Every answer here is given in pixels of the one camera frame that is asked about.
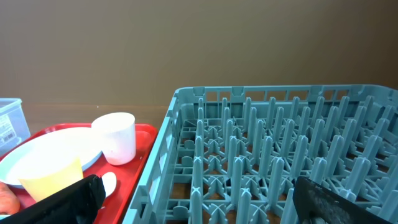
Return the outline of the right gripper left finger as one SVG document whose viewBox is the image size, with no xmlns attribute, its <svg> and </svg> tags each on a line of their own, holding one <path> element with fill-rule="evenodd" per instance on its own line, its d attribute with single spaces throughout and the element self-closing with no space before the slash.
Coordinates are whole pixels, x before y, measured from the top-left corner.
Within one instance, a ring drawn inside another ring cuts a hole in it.
<svg viewBox="0 0 398 224">
<path fill-rule="evenodd" d="M 106 194 L 97 175 L 84 179 L 1 220 L 2 224 L 93 224 Z"/>
</svg>

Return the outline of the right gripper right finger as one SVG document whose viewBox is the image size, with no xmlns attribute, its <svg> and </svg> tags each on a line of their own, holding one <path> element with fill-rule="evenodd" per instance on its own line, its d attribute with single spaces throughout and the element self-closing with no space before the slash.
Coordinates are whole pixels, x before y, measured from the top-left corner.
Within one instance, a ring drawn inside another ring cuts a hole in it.
<svg viewBox="0 0 398 224">
<path fill-rule="evenodd" d="M 298 222 L 301 224 L 388 223 L 387 220 L 366 211 L 304 176 L 298 177 L 295 181 L 293 202 Z"/>
</svg>

